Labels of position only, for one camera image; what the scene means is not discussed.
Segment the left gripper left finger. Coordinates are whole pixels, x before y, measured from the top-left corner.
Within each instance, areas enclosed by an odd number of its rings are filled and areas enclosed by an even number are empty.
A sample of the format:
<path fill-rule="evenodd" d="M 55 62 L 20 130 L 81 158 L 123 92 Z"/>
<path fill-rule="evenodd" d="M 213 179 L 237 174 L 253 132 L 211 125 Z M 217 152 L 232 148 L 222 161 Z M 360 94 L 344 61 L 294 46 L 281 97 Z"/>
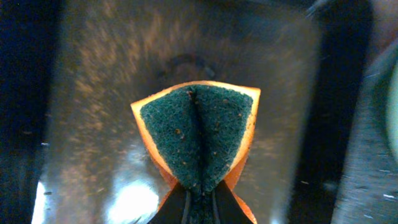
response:
<path fill-rule="evenodd" d="M 190 213 L 190 191 L 177 183 L 148 224 L 187 224 Z"/>

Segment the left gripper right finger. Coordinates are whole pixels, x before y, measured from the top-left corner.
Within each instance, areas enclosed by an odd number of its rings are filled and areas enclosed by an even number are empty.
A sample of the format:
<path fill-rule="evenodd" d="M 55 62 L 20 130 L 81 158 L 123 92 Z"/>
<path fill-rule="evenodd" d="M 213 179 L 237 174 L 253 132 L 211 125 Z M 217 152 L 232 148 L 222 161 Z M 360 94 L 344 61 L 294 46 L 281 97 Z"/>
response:
<path fill-rule="evenodd" d="M 215 224 L 253 224 L 224 180 L 211 192 L 211 202 Z"/>

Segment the green and yellow sponge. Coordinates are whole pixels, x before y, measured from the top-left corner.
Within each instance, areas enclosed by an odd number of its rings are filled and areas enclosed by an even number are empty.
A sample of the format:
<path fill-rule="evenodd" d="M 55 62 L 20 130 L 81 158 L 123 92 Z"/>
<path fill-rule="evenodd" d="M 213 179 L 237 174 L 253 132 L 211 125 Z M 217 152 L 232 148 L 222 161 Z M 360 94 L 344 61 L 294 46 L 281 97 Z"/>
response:
<path fill-rule="evenodd" d="M 190 191 L 188 223 L 214 223 L 211 192 L 222 180 L 256 222 L 234 188 L 251 148 L 260 95 L 258 88 L 203 80 L 178 84 L 131 104 L 144 145 L 169 193 L 177 183 Z"/>

